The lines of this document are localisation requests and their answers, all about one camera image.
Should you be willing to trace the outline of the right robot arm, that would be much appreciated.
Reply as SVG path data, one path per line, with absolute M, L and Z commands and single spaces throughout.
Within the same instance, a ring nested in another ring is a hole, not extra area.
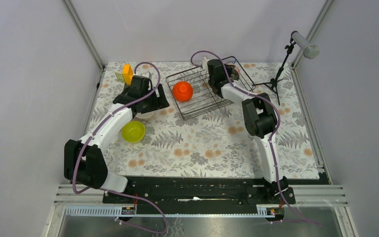
M 232 63 L 222 63 L 219 59 L 202 60 L 202 69 L 209 74 L 209 85 L 217 96 L 240 105 L 245 128 L 258 144 L 261 156 L 261 172 L 269 183 L 277 182 L 275 139 L 272 138 L 277 127 L 277 116 L 269 103 L 267 94 L 253 94 L 240 87 L 240 71 Z

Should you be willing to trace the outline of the orange plastic bowl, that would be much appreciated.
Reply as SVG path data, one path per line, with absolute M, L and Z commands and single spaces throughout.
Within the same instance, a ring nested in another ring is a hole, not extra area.
M 177 101 L 186 102 L 193 96 L 193 87 L 186 81 L 179 81 L 173 86 L 172 94 Z

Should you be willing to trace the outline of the beige ceramic bowl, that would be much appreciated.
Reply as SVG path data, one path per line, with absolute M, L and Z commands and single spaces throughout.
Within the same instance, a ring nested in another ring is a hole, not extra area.
M 155 111 L 147 112 L 147 113 L 137 113 L 135 117 L 138 119 L 148 119 L 152 117 L 154 114 L 155 114 Z

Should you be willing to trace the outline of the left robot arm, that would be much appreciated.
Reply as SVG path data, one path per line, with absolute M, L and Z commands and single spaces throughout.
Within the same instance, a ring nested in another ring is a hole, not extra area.
M 138 113 L 145 114 L 169 107 L 162 84 L 153 84 L 145 76 L 134 75 L 112 102 L 107 114 L 79 140 L 64 146 L 64 177 L 93 189 L 113 191 L 122 203 L 133 198 L 128 180 L 108 170 L 103 151 L 125 125 Z

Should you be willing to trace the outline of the wire dish rack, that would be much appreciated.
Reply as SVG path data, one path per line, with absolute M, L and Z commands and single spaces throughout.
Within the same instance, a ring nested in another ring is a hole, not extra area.
M 254 81 L 242 67 L 240 62 L 234 56 L 222 59 L 225 64 L 235 66 L 239 70 L 239 80 L 235 81 L 237 85 L 248 91 L 254 90 Z M 193 88 L 192 98 L 186 102 L 174 99 L 174 104 L 183 120 L 189 120 L 197 116 L 212 112 L 216 109 L 232 104 L 230 100 L 223 99 L 212 91 L 210 88 L 209 73 L 198 67 L 192 67 L 166 77 L 166 83 L 172 93 L 173 87 L 178 82 L 188 82 Z

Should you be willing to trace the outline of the yellow plastic bowl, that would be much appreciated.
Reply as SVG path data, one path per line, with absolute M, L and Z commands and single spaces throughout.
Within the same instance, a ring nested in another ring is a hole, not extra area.
M 138 143 L 143 140 L 146 127 L 139 121 L 128 122 L 121 130 L 122 138 L 129 143 Z

